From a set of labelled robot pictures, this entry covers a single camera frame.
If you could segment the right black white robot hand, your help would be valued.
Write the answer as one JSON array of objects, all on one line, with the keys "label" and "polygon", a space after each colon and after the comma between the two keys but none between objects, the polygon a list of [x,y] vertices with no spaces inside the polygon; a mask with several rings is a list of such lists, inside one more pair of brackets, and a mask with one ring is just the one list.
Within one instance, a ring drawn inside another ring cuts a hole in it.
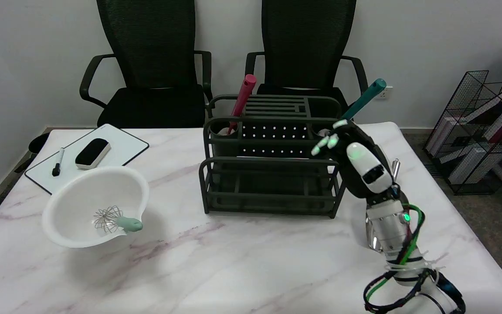
[{"label": "right black white robot hand", "polygon": [[396,184],[382,149],[353,121],[334,123],[311,155],[336,161],[343,183],[356,198],[374,197]]}]

